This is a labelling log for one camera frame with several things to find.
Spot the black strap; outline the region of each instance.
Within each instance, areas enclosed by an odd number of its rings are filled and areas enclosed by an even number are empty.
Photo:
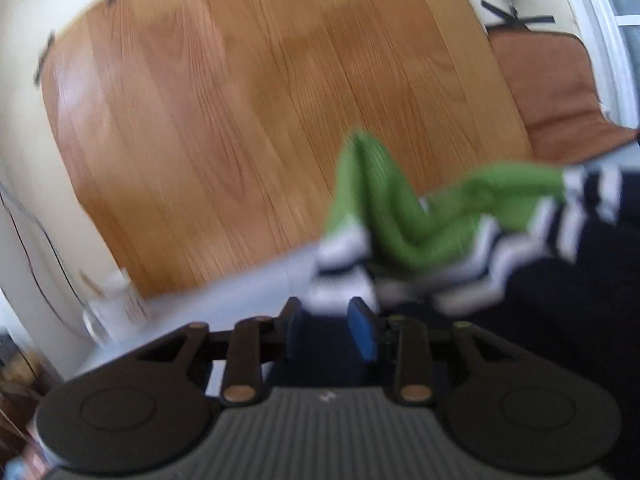
[[[49,33],[49,37],[47,38],[47,46],[44,48],[44,50],[42,51],[42,54],[40,54],[40,57],[38,58],[38,66],[36,67],[36,73],[33,76],[33,84],[36,85],[37,87],[40,86],[40,79],[42,77],[42,67],[44,65],[45,60],[47,59],[49,50],[51,50],[51,47],[53,46],[55,41],[56,41],[56,33],[52,30]]]
[[[509,11],[496,7],[485,0],[481,0],[481,5],[489,12],[498,16],[504,20],[503,23],[497,25],[487,25],[486,30],[495,30],[496,28],[519,28],[523,30],[529,30],[526,23],[555,23],[556,20],[553,16],[531,16],[528,18],[519,18],[518,11],[514,6],[509,6]]]

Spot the white wall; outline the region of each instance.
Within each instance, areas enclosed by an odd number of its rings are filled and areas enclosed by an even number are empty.
[[[8,183],[4,168],[0,167],[0,179]],[[22,213],[12,208],[14,219],[23,242],[31,257],[34,273],[42,290],[57,313],[79,335],[86,334],[82,326],[82,306],[68,288],[59,286],[53,278],[51,267],[43,258],[44,244],[25,220]],[[27,256],[17,237],[11,217],[0,207],[0,320],[5,323],[16,342],[22,346],[33,345],[51,362],[64,378],[71,377],[94,348],[88,335],[79,338],[65,327],[39,292],[31,274]],[[13,315],[7,309],[7,300]]]

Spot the black clamp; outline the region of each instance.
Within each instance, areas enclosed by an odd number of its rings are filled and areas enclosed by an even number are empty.
[[[390,392],[395,402],[434,403],[430,336],[422,322],[404,316],[378,317],[362,298],[350,301],[347,322],[365,361],[395,363]]]
[[[278,317],[243,319],[231,332],[209,336],[211,358],[226,359],[220,386],[225,406],[249,406],[262,400],[262,365],[286,357],[287,325],[299,307],[298,298],[289,298]]]
[[[518,28],[520,30],[529,30],[527,23],[555,23],[556,19],[553,16],[530,16],[528,18],[519,18],[518,11],[514,6],[509,6],[509,12],[496,7],[485,0],[481,0],[481,5],[492,12],[498,18],[501,18],[504,22],[497,25],[486,25],[487,31],[495,30],[498,28]]]

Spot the wooden furniture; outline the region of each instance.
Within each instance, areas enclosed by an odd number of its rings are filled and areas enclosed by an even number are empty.
[[[78,200],[146,296],[318,238],[355,126],[418,192],[530,155],[467,0],[103,1],[42,87]]]
[[[589,53],[572,34],[500,28],[489,43],[529,135],[534,160],[581,164],[638,138],[607,121]]]
[[[9,335],[2,336],[0,350],[0,468],[4,472],[7,462],[30,444],[30,421],[47,389],[43,388],[41,359],[36,352],[21,353]]]

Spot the hardwood floorboard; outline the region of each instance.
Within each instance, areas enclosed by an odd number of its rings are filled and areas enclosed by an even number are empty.
[[[530,156],[467,0],[100,2],[42,89],[78,200],[146,296],[317,239],[352,128],[417,192]]]

